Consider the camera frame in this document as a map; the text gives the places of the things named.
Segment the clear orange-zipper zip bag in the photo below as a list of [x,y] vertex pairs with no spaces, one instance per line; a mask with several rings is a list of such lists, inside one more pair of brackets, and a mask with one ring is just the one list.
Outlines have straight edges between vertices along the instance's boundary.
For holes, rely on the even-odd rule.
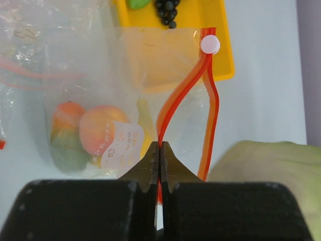
[[152,142],[191,145],[206,180],[219,112],[215,27],[125,27],[96,39],[58,33],[45,48],[44,101],[52,161],[62,173],[121,177]]

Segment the dark toy grape bunch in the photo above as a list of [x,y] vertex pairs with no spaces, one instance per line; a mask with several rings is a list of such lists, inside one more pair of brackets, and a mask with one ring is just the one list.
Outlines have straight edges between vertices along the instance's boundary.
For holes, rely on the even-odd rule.
[[154,2],[157,16],[163,26],[169,29],[177,27],[175,18],[178,15],[177,7],[180,3],[180,0],[156,0]]

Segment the yellow plastic bin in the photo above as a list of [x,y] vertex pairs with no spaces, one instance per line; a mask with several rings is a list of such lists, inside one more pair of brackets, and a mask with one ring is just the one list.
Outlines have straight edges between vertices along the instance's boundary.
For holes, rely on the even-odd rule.
[[113,1],[124,44],[129,82],[145,93],[174,89],[199,59],[201,30],[214,27],[220,49],[213,56],[215,81],[235,74],[224,1],[180,1],[177,27],[161,23],[154,1],[134,10],[127,1]]

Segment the clear blue-zipper zip bag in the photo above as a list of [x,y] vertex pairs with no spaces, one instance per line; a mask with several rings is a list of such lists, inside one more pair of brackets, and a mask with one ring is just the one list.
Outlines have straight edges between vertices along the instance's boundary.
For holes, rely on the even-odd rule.
[[1,1],[1,85],[88,87],[107,71],[99,1]]

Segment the yellow toy banana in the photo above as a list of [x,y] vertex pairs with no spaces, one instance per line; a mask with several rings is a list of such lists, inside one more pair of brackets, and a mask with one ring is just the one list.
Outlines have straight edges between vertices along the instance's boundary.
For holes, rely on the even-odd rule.
[[157,135],[155,125],[153,124],[151,117],[148,101],[146,99],[138,99],[136,106],[139,115],[137,123],[142,127],[144,132],[144,139],[140,151],[140,158],[142,159],[148,151],[150,144],[157,140]]

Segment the peach toy fruit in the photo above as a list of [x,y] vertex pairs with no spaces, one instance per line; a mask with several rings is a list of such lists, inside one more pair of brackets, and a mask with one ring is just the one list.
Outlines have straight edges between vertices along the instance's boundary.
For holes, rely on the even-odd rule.
[[79,123],[80,142],[85,151],[101,156],[115,137],[114,122],[128,123],[127,114],[113,105],[100,105],[84,113]]

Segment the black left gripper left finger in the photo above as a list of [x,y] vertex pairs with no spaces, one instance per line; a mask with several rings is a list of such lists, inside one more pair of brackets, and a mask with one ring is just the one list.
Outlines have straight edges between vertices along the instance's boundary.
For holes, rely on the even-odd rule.
[[156,240],[159,147],[117,180],[47,179],[26,184],[1,240]]

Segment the orange green toy mango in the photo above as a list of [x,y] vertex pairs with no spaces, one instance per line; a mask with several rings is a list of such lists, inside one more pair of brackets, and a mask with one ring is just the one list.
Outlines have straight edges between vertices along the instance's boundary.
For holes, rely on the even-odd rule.
[[64,173],[81,172],[90,155],[80,142],[79,123],[85,109],[76,102],[58,105],[52,116],[51,153],[55,166]]

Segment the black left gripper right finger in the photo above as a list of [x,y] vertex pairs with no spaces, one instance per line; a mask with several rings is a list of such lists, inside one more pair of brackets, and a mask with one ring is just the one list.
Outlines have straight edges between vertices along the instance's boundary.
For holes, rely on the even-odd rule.
[[159,150],[164,240],[312,240],[294,194],[277,182],[204,182]]

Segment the green toy vegetable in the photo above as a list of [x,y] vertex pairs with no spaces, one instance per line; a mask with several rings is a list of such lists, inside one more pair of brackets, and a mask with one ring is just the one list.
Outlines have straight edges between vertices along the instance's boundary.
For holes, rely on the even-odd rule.
[[133,10],[138,10],[146,7],[151,0],[128,0],[128,6]]

